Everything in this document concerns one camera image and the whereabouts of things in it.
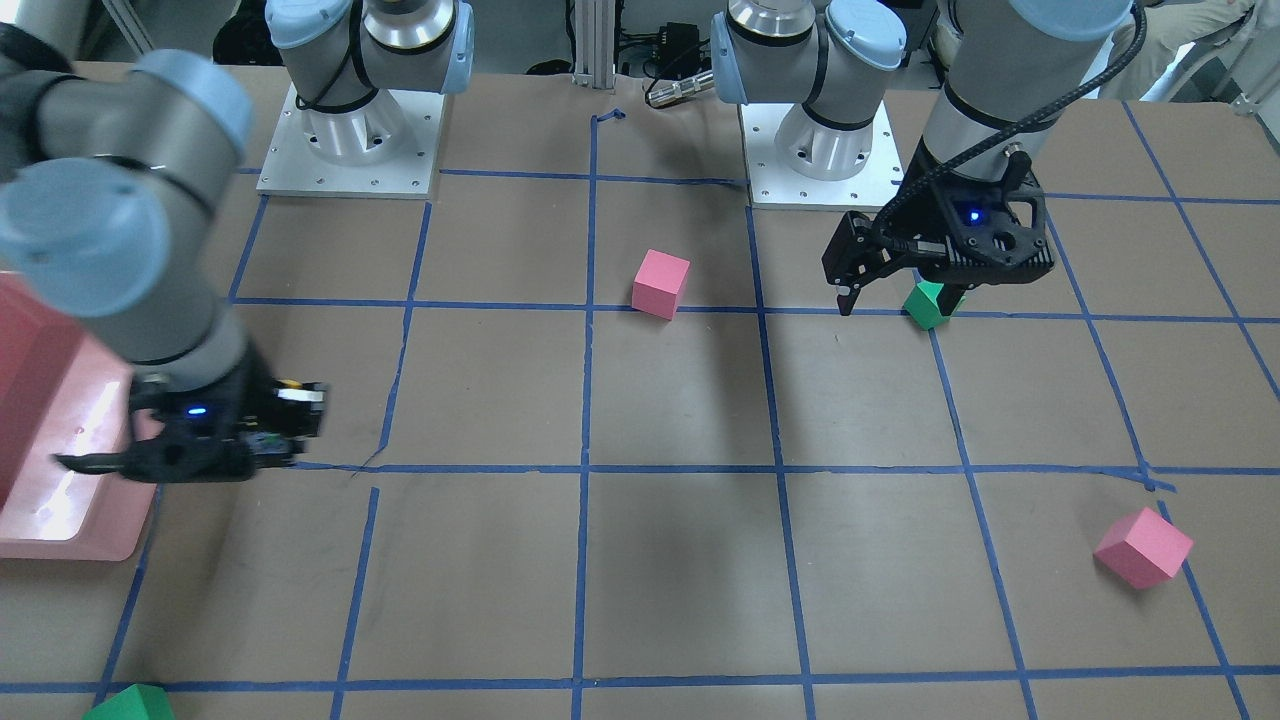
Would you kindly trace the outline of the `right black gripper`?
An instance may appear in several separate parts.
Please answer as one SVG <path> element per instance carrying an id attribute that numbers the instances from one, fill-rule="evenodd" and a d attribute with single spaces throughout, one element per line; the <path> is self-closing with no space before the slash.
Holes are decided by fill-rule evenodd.
<path id="1" fill-rule="evenodd" d="M 125 443 L 108 454 L 59 454 L 69 471 L 120 474 L 151 484 L 242 482 L 265 469 L 241 438 L 241 411 L 251 386 L 275 378 L 255 346 L 220 379 L 178 391 L 157 373 L 136 374 L 127 396 Z M 270 427 L 292 438 L 321 434 L 329 384 L 276 382 Z"/>

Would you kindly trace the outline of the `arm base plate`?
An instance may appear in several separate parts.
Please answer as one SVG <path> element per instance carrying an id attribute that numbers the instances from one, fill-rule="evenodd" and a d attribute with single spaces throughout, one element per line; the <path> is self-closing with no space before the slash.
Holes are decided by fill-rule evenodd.
<path id="1" fill-rule="evenodd" d="M 886 105 L 869 126 L 838 131 L 815 123 L 797 104 L 739 108 L 751 205 L 772 210 L 856 210 L 884 206 L 902 184 Z"/>
<path id="2" fill-rule="evenodd" d="M 448 97 L 381 90 L 343 114 L 302 110 L 289 88 L 256 190 L 273 197 L 433 196 Z"/>

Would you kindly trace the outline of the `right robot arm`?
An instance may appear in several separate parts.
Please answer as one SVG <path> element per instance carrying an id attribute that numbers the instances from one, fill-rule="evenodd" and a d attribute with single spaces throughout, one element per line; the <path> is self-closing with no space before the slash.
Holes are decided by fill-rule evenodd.
<path id="1" fill-rule="evenodd" d="M 67 470 L 237 482 L 319 436 L 326 384 L 275 377 L 198 265 L 252 122 L 207 58 L 156 49 L 99 82 L 3 24 L 3 259 L 132 370 L 123 445 Z"/>

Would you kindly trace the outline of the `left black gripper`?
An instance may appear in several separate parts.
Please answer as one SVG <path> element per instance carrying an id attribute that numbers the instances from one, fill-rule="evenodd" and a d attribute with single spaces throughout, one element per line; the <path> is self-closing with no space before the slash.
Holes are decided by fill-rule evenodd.
<path id="1" fill-rule="evenodd" d="M 846 211 L 820 256 L 836 288 L 841 316 L 850 316 L 873 281 L 915 268 L 943 284 L 940 314 L 954 315 L 978 284 L 1029 284 L 1056 259 L 1044 225 L 1044 193 L 1021 147 L 1005 158 L 995 181 L 950 172 L 933 178 L 900 208 L 900 252 L 881 243 L 870 217 Z"/>

